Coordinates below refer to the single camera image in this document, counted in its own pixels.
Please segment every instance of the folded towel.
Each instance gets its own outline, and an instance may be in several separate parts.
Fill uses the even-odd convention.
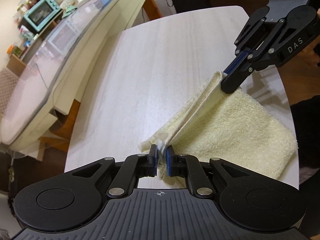
[[[164,149],[168,145],[176,154],[194,155],[203,162],[219,157],[273,179],[297,150],[289,129],[241,88],[230,95],[222,92],[222,79],[223,73],[216,72],[199,95],[140,144],[140,151],[147,152],[164,137],[158,164],[161,179],[166,174]]]

